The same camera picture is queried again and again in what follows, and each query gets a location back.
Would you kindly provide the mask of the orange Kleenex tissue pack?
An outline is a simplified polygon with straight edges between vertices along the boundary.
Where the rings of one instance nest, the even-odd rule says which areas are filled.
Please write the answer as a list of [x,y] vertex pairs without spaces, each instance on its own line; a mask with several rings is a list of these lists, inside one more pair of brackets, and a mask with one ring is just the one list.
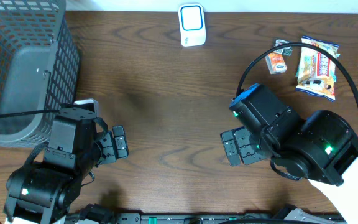
[[287,70],[287,65],[284,61],[282,54],[269,53],[265,56],[265,61],[268,66],[270,74],[284,73]]

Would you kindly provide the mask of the wet wipes pack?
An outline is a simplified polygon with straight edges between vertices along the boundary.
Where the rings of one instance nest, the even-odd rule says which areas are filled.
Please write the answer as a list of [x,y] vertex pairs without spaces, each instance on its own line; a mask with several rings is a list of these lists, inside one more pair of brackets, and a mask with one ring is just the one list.
[[296,71],[296,91],[335,101],[334,84],[337,82],[336,65],[325,54],[308,47],[301,47]]

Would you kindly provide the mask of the round sticker item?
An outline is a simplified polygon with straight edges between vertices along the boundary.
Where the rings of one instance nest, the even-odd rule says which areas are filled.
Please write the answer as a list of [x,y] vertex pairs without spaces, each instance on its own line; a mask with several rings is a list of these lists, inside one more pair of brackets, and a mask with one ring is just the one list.
[[[277,46],[283,45],[283,44],[289,44],[289,41],[283,40],[283,39],[275,39],[273,41],[273,47],[277,47]],[[280,48],[280,49],[277,49],[274,51],[274,53],[282,54],[284,56],[291,56],[292,52],[293,52],[293,49],[291,47],[283,47],[283,48]]]

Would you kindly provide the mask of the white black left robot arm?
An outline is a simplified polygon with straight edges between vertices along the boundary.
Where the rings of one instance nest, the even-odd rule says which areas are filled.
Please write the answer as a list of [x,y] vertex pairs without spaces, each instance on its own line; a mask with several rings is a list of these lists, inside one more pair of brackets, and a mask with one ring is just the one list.
[[36,146],[7,180],[6,223],[62,221],[92,169],[128,155],[123,126],[109,128],[84,108],[62,108],[49,141]]

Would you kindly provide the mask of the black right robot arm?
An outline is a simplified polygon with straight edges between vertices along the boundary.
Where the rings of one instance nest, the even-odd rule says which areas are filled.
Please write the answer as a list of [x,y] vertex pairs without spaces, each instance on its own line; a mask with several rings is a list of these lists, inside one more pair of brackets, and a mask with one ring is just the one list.
[[306,179],[336,207],[347,223],[358,223],[358,136],[328,110],[302,119],[261,84],[232,100],[240,128],[221,133],[231,166],[270,160],[280,176]]

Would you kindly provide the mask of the white barcode scanner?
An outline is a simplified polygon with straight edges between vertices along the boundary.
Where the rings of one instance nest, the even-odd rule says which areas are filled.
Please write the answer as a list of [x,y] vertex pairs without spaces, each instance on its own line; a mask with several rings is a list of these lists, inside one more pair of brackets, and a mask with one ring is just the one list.
[[194,47],[206,42],[204,9],[198,3],[184,4],[178,10],[181,45]]

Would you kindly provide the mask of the grey plastic mesh basket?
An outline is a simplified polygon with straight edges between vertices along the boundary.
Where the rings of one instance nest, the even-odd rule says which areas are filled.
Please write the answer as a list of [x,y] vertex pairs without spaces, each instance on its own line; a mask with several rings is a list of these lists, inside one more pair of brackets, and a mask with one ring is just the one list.
[[64,0],[0,0],[0,146],[48,141],[54,112],[75,98],[80,55]]

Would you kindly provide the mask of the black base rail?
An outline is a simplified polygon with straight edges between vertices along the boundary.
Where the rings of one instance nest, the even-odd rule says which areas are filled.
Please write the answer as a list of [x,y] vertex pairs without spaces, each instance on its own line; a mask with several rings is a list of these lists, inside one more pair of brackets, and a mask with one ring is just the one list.
[[293,220],[297,223],[345,223],[340,215],[312,215],[294,205],[286,205],[278,213],[272,215],[269,212],[245,212],[243,214],[147,214],[142,212],[117,213],[97,204],[89,204],[76,213],[71,213],[65,218],[65,223],[112,223],[112,224],[213,224],[233,222],[236,220],[250,220],[257,223],[263,220],[265,223],[271,220]]

